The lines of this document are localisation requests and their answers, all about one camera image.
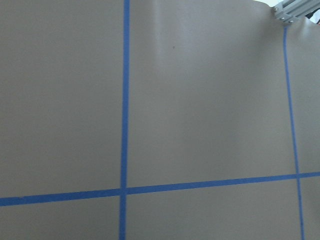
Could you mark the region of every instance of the gray surface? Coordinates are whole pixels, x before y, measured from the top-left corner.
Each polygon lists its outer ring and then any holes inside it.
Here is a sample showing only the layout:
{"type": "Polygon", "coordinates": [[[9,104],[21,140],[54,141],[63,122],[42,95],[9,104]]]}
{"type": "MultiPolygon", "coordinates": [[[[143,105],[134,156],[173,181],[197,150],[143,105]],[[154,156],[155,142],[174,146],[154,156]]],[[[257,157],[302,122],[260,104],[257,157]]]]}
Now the gray surface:
{"type": "Polygon", "coordinates": [[[288,29],[287,51],[301,172],[320,171],[320,28],[308,19],[288,29]]]}
{"type": "Polygon", "coordinates": [[[132,0],[129,186],[294,173],[282,42],[261,2],[132,0]]]}
{"type": "Polygon", "coordinates": [[[0,1],[0,197],[119,187],[123,1],[0,1]]]}
{"type": "Polygon", "coordinates": [[[127,240],[300,240],[296,181],[127,199],[127,240]]]}
{"type": "Polygon", "coordinates": [[[306,240],[318,240],[320,236],[320,177],[301,180],[304,231],[306,240]]]}
{"type": "Polygon", "coordinates": [[[2,240],[117,240],[119,198],[0,208],[2,240]]]}

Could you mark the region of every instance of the metal bracket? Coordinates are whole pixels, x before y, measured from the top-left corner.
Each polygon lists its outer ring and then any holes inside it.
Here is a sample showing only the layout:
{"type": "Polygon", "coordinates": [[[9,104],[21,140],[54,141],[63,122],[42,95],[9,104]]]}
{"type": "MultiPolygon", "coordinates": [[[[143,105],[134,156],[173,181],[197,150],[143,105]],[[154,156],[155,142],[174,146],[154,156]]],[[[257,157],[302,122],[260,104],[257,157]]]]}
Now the metal bracket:
{"type": "Polygon", "coordinates": [[[292,24],[320,8],[320,0],[284,0],[273,7],[275,18],[292,24]]]}

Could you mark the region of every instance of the vertical blue line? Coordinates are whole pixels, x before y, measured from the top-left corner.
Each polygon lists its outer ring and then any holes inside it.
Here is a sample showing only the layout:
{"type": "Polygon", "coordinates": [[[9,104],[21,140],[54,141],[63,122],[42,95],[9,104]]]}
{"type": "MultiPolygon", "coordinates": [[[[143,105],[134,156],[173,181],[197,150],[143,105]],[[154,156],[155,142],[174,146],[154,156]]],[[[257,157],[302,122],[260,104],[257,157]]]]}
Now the vertical blue line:
{"type": "Polygon", "coordinates": [[[288,101],[289,101],[291,132],[292,132],[292,142],[293,142],[293,151],[294,151],[294,163],[295,163],[295,173],[296,173],[296,186],[297,186],[297,193],[298,193],[301,240],[305,240],[304,213],[303,213],[303,202],[302,202],[302,195],[301,195],[298,147],[297,147],[297,139],[296,139],[295,118],[294,118],[294,109],[293,109],[293,103],[292,103],[289,63],[288,63],[288,54],[287,54],[288,27],[289,26],[285,26],[284,32],[283,32],[283,55],[284,55],[285,77],[286,77],[286,86],[287,86],[288,101]]]}
{"type": "Polygon", "coordinates": [[[129,67],[130,67],[130,0],[123,0],[123,92],[122,92],[122,139],[119,206],[119,240],[126,239],[127,170],[129,128],[129,67]]]}

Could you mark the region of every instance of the metal frame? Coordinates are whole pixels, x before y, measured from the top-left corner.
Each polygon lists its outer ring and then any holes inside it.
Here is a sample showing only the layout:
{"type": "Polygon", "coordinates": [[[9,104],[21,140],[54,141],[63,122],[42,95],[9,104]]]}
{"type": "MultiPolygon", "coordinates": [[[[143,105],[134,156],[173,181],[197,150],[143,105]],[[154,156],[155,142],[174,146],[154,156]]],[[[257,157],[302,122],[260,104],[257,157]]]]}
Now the metal frame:
{"type": "Polygon", "coordinates": [[[320,8],[320,0],[284,0],[273,7],[275,18],[292,24],[320,8]]]}

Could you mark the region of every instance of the blue grid line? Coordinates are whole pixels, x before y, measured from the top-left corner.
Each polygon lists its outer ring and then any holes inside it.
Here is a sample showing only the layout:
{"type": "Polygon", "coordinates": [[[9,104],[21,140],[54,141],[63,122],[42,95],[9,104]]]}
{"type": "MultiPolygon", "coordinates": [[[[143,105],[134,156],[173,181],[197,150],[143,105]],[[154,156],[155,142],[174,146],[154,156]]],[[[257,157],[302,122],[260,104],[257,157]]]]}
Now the blue grid line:
{"type": "Polygon", "coordinates": [[[119,240],[126,239],[127,172],[129,131],[129,73],[130,70],[130,0],[123,1],[123,92],[122,92],[122,139],[119,204],[119,240]]]}
{"type": "MultiPolygon", "coordinates": [[[[249,177],[249,178],[189,182],[189,183],[176,183],[176,184],[154,185],[154,186],[128,187],[126,193],[127,195],[135,195],[135,194],[147,194],[147,193],[167,192],[167,191],[177,191],[177,190],[200,189],[200,188],[213,188],[213,187],[245,185],[245,184],[255,184],[255,183],[265,183],[265,182],[279,182],[279,181],[296,179],[297,176],[300,179],[315,178],[315,177],[320,177],[320,172],[307,172],[307,173],[300,173],[300,174],[249,177]]],[[[32,196],[22,196],[22,197],[4,197],[4,198],[0,198],[0,207],[63,202],[63,201],[71,201],[71,200],[106,198],[106,197],[114,197],[114,196],[121,196],[121,189],[117,188],[117,189],[107,189],[107,190],[55,193],[55,194],[32,195],[32,196]]]]}
{"type": "Polygon", "coordinates": [[[295,118],[294,118],[294,109],[293,109],[292,94],[291,94],[290,72],[289,72],[289,62],[288,62],[288,53],[287,53],[288,28],[289,26],[285,26],[283,30],[283,56],[284,56],[285,78],[286,78],[289,112],[290,112],[292,144],[293,144],[293,152],[294,152],[296,188],[297,188],[297,194],[298,194],[299,218],[300,218],[300,233],[301,233],[301,240],[305,240],[304,212],[303,212],[303,200],[302,200],[302,194],[301,194],[299,157],[298,157],[295,118]]]}

